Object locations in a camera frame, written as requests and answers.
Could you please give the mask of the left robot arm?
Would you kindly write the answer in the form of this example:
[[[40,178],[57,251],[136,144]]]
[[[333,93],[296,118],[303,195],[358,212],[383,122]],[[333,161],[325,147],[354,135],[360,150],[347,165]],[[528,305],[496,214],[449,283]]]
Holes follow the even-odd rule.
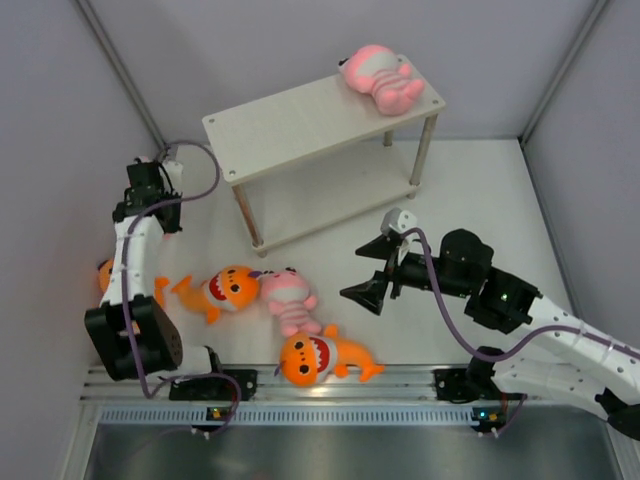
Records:
[[[219,397],[226,376],[206,346],[188,346],[161,302],[157,275],[164,237],[181,230],[183,165],[137,158],[129,185],[112,212],[116,235],[111,271],[99,304],[84,325],[114,381],[149,375],[184,381],[204,399]]]

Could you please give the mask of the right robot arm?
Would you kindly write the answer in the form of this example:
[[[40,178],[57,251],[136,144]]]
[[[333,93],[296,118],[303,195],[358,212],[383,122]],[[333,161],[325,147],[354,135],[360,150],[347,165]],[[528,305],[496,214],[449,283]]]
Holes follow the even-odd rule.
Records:
[[[341,296],[378,315],[385,298],[397,298],[405,287],[432,292],[450,334],[472,358],[466,382],[477,397],[551,399],[638,439],[638,349],[605,335],[534,285],[494,267],[493,249],[474,233],[447,233],[438,255],[432,255],[420,228],[389,230],[356,253],[385,265],[370,280],[342,289]],[[445,296],[465,300],[466,316],[515,339],[515,344],[506,350],[472,346],[455,326]]]

